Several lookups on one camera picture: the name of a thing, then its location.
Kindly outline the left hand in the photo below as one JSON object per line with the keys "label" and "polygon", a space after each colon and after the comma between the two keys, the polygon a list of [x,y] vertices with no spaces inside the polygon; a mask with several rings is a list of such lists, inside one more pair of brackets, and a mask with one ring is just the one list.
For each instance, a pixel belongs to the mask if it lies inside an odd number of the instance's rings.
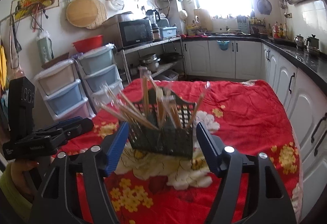
{"label": "left hand", "polygon": [[29,202],[34,200],[34,194],[32,189],[29,187],[28,182],[24,176],[25,172],[29,172],[33,168],[37,168],[39,166],[39,162],[34,160],[22,160],[16,159],[11,163],[10,175],[14,186],[18,190],[18,192],[26,198]]}

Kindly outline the green sleeved left forearm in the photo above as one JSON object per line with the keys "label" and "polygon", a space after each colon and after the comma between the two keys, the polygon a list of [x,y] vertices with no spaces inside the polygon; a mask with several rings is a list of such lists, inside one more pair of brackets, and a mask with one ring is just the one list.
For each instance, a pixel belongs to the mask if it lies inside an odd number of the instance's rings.
{"label": "green sleeved left forearm", "polygon": [[16,188],[11,176],[12,165],[12,162],[9,163],[1,176],[1,191],[19,218],[24,223],[28,223],[32,203],[29,202]]}

